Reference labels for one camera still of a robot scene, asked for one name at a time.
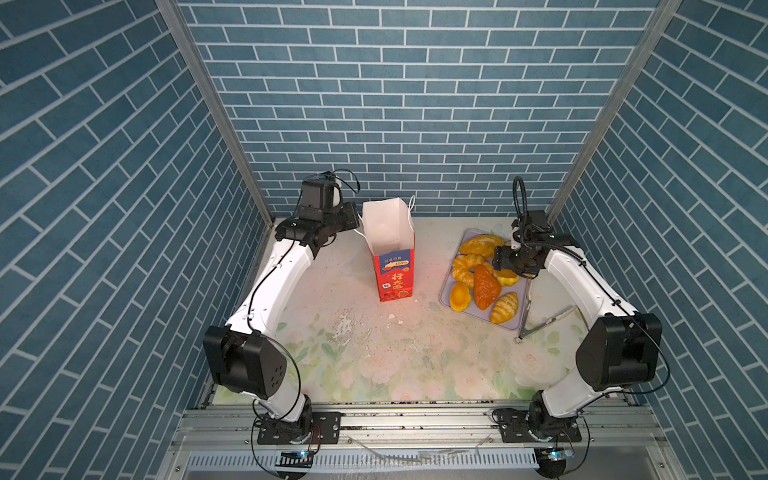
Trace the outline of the orange round bun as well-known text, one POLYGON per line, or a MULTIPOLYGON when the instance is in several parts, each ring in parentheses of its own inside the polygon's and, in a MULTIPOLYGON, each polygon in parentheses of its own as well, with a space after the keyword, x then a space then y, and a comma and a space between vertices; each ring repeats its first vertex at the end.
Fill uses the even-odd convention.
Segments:
POLYGON ((465 311, 472 302, 471 290, 462 282, 453 285, 449 294, 449 305, 453 311, 465 311))

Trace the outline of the long seeded bread loaf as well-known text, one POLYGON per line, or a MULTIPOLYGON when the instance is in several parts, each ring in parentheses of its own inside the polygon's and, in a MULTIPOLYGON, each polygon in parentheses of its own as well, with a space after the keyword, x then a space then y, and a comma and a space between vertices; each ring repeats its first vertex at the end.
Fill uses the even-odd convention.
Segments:
POLYGON ((479 255, 483 258, 491 258, 497 247, 505 245, 505 240, 492 234, 478 235, 464 241, 459 247, 462 255, 479 255))

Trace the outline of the striped yellow croissant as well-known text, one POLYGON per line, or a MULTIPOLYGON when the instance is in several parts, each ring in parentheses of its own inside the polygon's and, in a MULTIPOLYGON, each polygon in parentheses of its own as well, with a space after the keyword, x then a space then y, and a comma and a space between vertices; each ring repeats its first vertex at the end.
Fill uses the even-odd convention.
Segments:
POLYGON ((496 325, 509 322, 516 316, 518 309, 518 295, 515 292, 508 293, 500 297, 494 304, 490 314, 490 321, 496 325))

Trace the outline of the braided wreath bread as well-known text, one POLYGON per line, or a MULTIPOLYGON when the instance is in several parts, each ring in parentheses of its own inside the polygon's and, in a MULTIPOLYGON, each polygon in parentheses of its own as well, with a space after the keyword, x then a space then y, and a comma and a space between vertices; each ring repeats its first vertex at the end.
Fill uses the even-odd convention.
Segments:
POLYGON ((493 272, 491 264, 481 255, 461 254, 458 255, 452 264, 452 278, 464 284, 468 289, 473 290, 475 285, 475 270, 479 267, 485 268, 489 273, 493 272))

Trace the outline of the red white paper bag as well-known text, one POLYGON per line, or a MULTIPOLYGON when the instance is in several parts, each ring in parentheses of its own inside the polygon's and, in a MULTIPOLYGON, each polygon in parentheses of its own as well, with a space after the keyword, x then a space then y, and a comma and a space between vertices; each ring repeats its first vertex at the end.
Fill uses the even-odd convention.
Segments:
POLYGON ((411 297, 415 284, 415 228, 408 201, 390 198, 362 206, 362 232, 370 251, 381 302, 411 297))

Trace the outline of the red-brown croissant bread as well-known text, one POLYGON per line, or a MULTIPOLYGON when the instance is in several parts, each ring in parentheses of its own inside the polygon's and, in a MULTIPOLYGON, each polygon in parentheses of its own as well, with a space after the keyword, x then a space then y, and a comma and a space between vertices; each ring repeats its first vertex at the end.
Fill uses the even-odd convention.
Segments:
POLYGON ((480 310, 488 309, 500 296, 502 286, 486 266, 474 271, 474 301, 480 310))

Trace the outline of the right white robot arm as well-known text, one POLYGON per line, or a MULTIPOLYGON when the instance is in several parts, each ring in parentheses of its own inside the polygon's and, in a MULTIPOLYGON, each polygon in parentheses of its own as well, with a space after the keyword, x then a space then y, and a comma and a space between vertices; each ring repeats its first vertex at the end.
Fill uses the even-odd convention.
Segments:
POLYGON ((575 369, 538 391, 527 413, 493 412, 505 442, 550 442, 561 435, 579 441, 577 415, 585 407, 655 377, 662 357, 661 321, 623 300, 570 235, 517 226, 512 244, 498 247, 491 265, 528 279, 548 271, 575 301, 588 327, 575 353, 575 369))

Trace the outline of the small yellow egg tart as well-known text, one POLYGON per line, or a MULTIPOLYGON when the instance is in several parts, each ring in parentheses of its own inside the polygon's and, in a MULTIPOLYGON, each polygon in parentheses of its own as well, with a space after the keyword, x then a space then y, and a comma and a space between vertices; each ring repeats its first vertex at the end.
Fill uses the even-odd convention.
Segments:
POLYGON ((520 280, 520 276, 510 269, 494 270, 493 275, 502 286, 514 286, 520 280))

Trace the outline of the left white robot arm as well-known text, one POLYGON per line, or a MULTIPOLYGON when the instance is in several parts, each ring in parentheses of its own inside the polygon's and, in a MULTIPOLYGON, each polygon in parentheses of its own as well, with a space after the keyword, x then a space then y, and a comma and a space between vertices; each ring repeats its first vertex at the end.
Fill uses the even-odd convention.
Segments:
POLYGON ((301 207, 277 226, 264 271, 241 306, 225 325, 205 332, 203 349, 214 382, 265 409, 257 422, 280 443, 302 443, 311 436, 312 407, 302 381, 287 378, 297 361, 274 339, 278 319, 319 250, 359 225, 352 202, 320 210, 301 207))

